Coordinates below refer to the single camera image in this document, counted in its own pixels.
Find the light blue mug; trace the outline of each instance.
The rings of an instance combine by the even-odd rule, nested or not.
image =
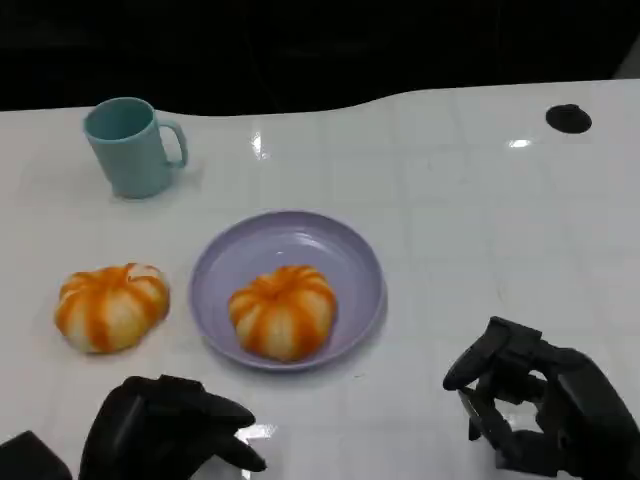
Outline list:
[[[182,158],[170,162],[160,138],[160,127],[178,137]],[[172,120],[158,120],[151,105],[139,98],[112,98],[95,107],[84,119],[84,133],[113,193],[144,198],[171,184],[173,170],[187,165],[189,153],[182,128]]]

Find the pumpkin toy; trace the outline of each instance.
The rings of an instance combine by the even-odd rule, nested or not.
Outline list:
[[[283,362],[302,359],[327,340],[336,298],[324,275],[308,265],[260,275],[229,300],[242,347]]]
[[[55,322],[78,350],[109,353],[137,344],[169,311],[169,286],[150,265],[128,263],[71,275]]]

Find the plate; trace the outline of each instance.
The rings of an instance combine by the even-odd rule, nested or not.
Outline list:
[[[284,265],[315,267],[338,302],[325,345],[291,363],[245,351],[228,309],[233,292]],[[386,302],[382,269],[369,244],[348,226],[309,212],[267,213],[232,226],[202,253],[189,286],[191,313],[207,342],[230,359],[267,370],[305,369],[347,353],[384,319]]]

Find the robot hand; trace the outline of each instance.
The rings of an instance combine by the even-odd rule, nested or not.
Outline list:
[[[213,455],[244,470],[264,460],[235,437],[254,416],[199,382],[130,377],[105,399],[84,446],[79,480],[188,480]]]
[[[530,374],[542,373],[546,380]],[[474,389],[469,384],[479,380]],[[447,373],[470,415],[469,440],[484,436],[498,468],[555,477],[640,479],[640,433],[607,377],[586,355],[542,333],[493,317]],[[535,404],[542,433],[512,431],[495,399]]]

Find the table surface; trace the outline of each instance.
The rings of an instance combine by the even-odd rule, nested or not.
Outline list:
[[[565,103],[592,116],[589,132],[546,125]],[[0,440],[32,429],[77,472],[107,393],[168,373],[277,426],[260,443],[271,468],[259,480],[519,478],[466,440],[441,387],[491,315],[589,353],[640,418],[639,81],[414,92],[277,116],[160,113],[183,125],[191,163],[138,202],[111,195],[82,134],[87,111],[0,113]],[[328,368],[246,370],[205,348],[190,316],[205,245],[274,209],[346,222],[385,271],[384,328]],[[61,282],[131,260],[166,272],[168,318],[131,351],[77,353],[53,324]],[[507,412],[514,424],[527,413]]]

